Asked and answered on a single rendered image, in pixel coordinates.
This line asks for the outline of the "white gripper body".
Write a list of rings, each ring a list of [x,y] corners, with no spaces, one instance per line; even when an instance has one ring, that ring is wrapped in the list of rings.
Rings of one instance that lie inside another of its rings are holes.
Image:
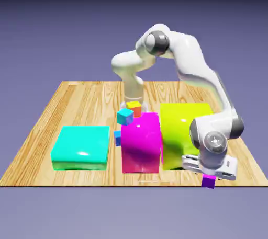
[[[217,170],[209,170],[200,164],[199,156],[196,155],[183,155],[182,166],[185,170],[190,170],[195,173],[216,176],[220,179],[236,180],[238,161],[236,158],[229,155],[225,156],[224,162]]]

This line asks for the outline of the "small purple cube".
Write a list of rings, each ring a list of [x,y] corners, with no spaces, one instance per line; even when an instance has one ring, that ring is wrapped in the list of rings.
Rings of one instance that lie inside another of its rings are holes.
[[[214,189],[216,177],[212,175],[203,175],[202,187]]]

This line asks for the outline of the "small orange cube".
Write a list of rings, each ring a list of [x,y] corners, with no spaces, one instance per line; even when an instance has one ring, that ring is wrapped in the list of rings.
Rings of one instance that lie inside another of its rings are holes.
[[[133,111],[134,117],[141,117],[142,115],[142,104],[135,100],[126,102],[126,108]]]

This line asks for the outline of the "small cyan cube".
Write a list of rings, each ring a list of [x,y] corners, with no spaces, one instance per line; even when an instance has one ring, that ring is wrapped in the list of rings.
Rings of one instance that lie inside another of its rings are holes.
[[[122,126],[127,126],[133,122],[134,112],[130,109],[121,109],[117,112],[117,123]]]

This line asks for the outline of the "large yellow-green box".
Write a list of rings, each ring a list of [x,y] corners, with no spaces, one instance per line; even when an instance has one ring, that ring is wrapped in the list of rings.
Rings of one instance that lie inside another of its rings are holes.
[[[211,115],[207,103],[168,103],[160,106],[163,141],[162,163],[164,170],[182,167],[183,155],[199,154],[190,139],[190,124],[196,117]]]

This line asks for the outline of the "large magenta box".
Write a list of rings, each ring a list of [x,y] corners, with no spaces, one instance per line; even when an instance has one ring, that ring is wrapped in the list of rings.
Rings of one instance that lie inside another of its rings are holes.
[[[159,115],[146,112],[121,127],[122,172],[157,174],[163,148]]]

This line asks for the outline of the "large cyan box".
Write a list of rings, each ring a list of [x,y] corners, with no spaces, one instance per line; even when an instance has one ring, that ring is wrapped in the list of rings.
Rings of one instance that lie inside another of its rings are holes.
[[[63,126],[51,151],[54,170],[105,170],[110,128]]]

